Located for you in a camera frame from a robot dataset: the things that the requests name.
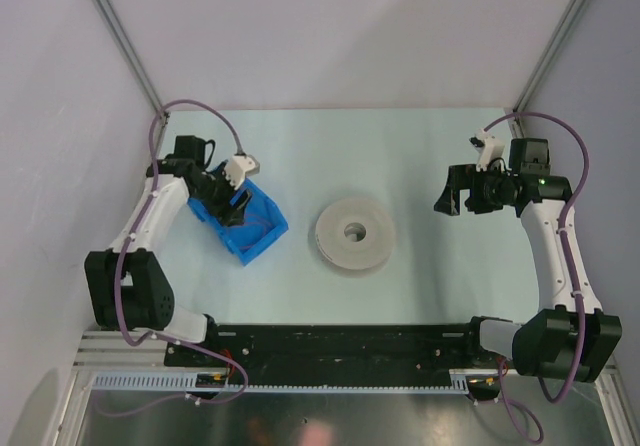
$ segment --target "white table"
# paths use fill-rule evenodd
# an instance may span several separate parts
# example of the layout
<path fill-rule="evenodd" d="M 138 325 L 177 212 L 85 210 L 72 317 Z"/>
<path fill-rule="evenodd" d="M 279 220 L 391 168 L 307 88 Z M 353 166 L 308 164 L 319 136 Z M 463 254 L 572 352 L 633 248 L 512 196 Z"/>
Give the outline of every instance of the white table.
<path fill-rule="evenodd" d="M 468 138 L 502 110 L 225 114 L 260 161 L 253 179 L 290 230 L 243 268 L 185 206 L 160 254 L 180 304 L 221 323 L 433 324 L 474 315 L 526 321 L 536 313 L 533 259 L 513 209 L 459 217 L 433 211 L 448 166 L 476 161 Z M 494 131 L 510 141 L 506 123 Z M 182 111 L 171 114 L 161 155 L 183 134 L 215 139 L 215 164 L 235 151 L 213 115 Z M 353 194 L 384 204 L 397 229 L 389 263 L 360 279 L 332 272 L 310 241 L 320 212 Z"/>

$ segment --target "white wall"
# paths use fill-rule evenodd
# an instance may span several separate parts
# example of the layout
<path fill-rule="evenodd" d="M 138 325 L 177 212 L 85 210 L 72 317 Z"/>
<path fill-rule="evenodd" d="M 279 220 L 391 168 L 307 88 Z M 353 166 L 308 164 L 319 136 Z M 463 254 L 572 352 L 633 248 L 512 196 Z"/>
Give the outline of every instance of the white wall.
<path fill-rule="evenodd" d="M 150 108 L 91 0 L 0 0 L 0 30 L 0 444 L 29 446 L 93 319 L 84 258 L 140 191 Z"/>
<path fill-rule="evenodd" d="M 163 97 L 511 107 L 569 0 L 112 0 Z"/>
<path fill-rule="evenodd" d="M 576 207 L 580 249 L 605 311 L 622 320 L 615 356 L 640 417 L 638 11 L 640 0 L 593 0 L 528 109 L 563 118 L 589 146 L 591 174 Z M 537 121 L 527 127 L 550 138 L 553 170 L 575 185 L 581 156 L 568 135 Z"/>

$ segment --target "gray wall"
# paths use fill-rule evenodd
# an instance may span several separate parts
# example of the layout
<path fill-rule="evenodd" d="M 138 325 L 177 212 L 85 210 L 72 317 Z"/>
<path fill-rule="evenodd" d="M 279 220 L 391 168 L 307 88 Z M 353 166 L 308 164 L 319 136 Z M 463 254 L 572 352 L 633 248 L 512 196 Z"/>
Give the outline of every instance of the gray wall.
<path fill-rule="evenodd" d="M 147 106 L 91 0 L 0 0 L 0 444 L 39 444 L 142 186 Z"/>
<path fill-rule="evenodd" d="M 640 417 L 640 0 L 592 0 L 528 109 L 574 125 L 589 146 L 577 234 L 603 307 L 622 319 L 615 356 Z M 552 141 L 553 170 L 575 185 L 582 163 L 568 135 L 538 121 L 526 125 L 529 135 Z"/>

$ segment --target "blue box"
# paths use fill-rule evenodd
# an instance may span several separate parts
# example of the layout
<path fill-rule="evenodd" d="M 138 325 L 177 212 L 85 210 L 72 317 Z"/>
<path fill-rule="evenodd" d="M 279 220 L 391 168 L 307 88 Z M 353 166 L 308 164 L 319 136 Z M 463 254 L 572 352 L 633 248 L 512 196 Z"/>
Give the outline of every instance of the blue box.
<path fill-rule="evenodd" d="M 223 227 L 197 199 L 190 199 L 188 204 L 196 217 L 213 227 L 229 252 L 238 256 L 246 266 L 282 236 L 289 225 L 276 203 L 248 179 L 232 203 L 244 189 L 251 191 L 253 197 L 245 209 L 242 226 Z"/>

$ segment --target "center hole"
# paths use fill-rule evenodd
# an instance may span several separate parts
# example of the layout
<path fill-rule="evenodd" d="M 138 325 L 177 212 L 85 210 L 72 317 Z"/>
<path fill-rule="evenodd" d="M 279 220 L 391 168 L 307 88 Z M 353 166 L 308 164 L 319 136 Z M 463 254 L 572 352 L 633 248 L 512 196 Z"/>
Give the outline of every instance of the center hole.
<path fill-rule="evenodd" d="M 344 235 L 347 237 L 349 241 L 358 243 L 362 241 L 364 237 L 367 235 L 367 230 L 360 223 L 351 223 L 351 224 L 348 224 L 346 228 L 344 228 Z"/>

